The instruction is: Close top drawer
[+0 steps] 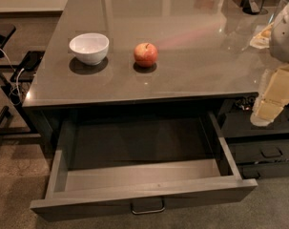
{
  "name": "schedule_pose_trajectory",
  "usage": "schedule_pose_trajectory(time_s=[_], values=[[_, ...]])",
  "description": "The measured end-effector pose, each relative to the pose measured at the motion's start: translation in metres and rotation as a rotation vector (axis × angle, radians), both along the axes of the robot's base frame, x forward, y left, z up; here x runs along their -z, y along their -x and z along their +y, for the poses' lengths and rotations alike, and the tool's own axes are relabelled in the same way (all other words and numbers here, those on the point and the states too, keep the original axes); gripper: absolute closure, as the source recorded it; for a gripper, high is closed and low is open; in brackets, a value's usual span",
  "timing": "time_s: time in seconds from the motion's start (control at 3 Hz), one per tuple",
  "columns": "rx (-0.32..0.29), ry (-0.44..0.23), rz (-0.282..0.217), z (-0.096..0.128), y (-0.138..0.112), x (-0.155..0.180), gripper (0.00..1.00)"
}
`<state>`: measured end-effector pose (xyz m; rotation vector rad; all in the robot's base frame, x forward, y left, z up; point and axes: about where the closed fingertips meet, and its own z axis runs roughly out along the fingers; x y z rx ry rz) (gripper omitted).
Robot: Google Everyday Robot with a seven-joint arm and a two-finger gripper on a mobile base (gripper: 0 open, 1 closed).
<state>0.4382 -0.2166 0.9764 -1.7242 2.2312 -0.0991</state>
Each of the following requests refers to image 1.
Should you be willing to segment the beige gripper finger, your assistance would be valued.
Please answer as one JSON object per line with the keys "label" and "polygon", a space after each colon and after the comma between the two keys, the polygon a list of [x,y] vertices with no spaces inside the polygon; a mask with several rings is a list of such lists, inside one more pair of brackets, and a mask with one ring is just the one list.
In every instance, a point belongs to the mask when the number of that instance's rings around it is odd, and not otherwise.
{"label": "beige gripper finger", "polygon": [[258,87],[252,115],[273,122],[289,104],[289,68],[266,70]]}

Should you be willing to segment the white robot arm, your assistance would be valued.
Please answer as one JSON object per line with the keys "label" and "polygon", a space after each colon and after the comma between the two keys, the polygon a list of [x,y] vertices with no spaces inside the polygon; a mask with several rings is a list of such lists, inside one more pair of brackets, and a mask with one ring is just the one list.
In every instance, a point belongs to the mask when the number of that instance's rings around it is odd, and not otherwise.
{"label": "white robot arm", "polygon": [[272,123],[289,104],[289,2],[270,25],[251,39],[250,45],[269,48],[271,56],[282,62],[272,73],[265,71],[260,81],[250,121],[263,127]]}

